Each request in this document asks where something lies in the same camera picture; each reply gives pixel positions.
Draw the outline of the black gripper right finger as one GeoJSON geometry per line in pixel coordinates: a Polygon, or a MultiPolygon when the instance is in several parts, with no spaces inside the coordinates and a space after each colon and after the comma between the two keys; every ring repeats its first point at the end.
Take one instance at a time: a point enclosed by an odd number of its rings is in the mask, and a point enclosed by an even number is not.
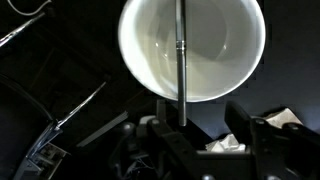
{"type": "Polygon", "coordinates": [[[237,140],[251,140],[250,121],[252,118],[236,102],[228,101],[224,121],[237,140]]]}

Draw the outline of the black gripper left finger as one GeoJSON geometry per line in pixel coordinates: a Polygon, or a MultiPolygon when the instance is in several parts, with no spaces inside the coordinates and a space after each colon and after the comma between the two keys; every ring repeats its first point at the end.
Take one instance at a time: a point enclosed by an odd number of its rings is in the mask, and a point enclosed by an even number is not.
{"type": "Polygon", "coordinates": [[[167,115],[167,105],[164,99],[158,99],[156,102],[156,120],[156,127],[162,132],[169,133],[173,131],[167,115]]]}

